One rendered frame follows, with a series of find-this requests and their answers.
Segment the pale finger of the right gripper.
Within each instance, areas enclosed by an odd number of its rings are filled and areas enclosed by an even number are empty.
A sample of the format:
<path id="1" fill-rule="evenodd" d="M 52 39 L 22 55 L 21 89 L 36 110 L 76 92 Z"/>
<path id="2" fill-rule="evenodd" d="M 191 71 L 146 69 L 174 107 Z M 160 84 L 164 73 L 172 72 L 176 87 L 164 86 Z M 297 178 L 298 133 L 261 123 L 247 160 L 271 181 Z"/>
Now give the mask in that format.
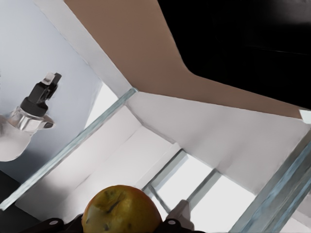
<path id="1" fill-rule="evenodd" d="M 44 79 L 42 80 L 43 84 L 51 84 L 53 79 L 55 78 L 55 74 L 48 72 Z"/>

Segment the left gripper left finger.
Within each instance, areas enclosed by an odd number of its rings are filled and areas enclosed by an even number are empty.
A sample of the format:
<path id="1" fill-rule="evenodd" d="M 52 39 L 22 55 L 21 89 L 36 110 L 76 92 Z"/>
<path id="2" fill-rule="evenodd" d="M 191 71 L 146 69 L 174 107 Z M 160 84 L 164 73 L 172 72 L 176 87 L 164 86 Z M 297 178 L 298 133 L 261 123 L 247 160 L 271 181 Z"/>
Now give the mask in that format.
<path id="1" fill-rule="evenodd" d="M 63 230 L 64 222 L 60 218 L 50 218 L 41 222 L 39 233 L 58 233 Z"/>

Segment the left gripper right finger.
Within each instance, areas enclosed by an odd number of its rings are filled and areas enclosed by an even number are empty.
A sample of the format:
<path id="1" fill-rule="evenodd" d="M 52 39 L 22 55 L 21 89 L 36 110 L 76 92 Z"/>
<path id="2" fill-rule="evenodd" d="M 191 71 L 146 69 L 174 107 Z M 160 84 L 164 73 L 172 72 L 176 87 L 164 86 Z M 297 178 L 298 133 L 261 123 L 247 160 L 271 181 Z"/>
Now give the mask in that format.
<path id="1" fill-rule="evenodd" d="M 194 231 L 194 224 L 190 220 L 190 202 L 181 200 L 167 215 L 165 223 L 178 230 Z"/>

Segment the yellow-red apple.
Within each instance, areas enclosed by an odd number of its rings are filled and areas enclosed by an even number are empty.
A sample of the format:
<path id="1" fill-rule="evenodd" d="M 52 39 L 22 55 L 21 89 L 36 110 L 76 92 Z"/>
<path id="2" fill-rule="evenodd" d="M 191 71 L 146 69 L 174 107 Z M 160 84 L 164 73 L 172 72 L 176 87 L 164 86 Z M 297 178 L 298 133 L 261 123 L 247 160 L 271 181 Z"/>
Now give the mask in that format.
<path id="1" fill-rule="evenodd" d="M 143 191 L 114 185 L 89 201 L 81 222 L 83 233 L 153 233 L 162 217 Z"/>

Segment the thin silver frame bar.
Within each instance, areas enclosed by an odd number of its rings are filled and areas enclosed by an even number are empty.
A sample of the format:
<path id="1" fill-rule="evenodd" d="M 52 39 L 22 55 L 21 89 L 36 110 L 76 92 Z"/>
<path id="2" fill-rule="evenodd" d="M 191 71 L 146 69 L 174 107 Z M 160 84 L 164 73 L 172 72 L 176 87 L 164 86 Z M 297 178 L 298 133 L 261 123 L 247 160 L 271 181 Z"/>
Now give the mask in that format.
<path id="1" fill-rule="evenodd" d="M 217 169 L 213 169 L 203 181 L 194 189 L 194 191 L 188 196 L 187 201 L 195 206 L 199 201 L 207 194 L 207 192 L 215 185 L 215 183 L 221 178 L 221 173 Z"/>
<path id="2" fill-rule="evenodd" d="M 175 173 L 188 160 L 187 153 L 180 149 L 165 166 L 142 188 L 149 197 L 155 197 L 163 210 L 168 214 L 172 209 L 164 200 L 164 194 L 168 196 L 173 190 L 172 180 Z"/>

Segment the silver frame post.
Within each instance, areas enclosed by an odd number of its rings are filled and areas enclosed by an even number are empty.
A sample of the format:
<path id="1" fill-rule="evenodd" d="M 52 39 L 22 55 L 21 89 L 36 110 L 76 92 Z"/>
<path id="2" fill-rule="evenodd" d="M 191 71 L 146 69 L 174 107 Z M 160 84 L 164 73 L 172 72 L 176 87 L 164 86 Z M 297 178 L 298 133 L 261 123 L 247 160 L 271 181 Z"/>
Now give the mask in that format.
<path id="1" fill-rule="evenodd" d="M 104 123 L 111 118 L 119 108 L 135 94 L 136 88 L 129 89 L 116 102 L 114 102 L 107 110 L 105 110 L 97 119 L 95 119 L 88 127 L 86 127 L 76 138 L 68 143 L 55 157 L 50 159 L 43 167 L 36 171 L 30 178 L 22 183 L 12 194 L 0 203 L 0 210 L 5 211 L 14 202 L 16 202 L 26 191 L 34 186 L 39 180 L 49 174 L 57 165 L 59 165 L 66 157 L 75 151 L 84 141 L 94 134 Z"/>
<path id="2" fill-rule="evenodd" d="M 311 142 L 290 155 L 230 233 L 278 233 L 311 190 Z"/>

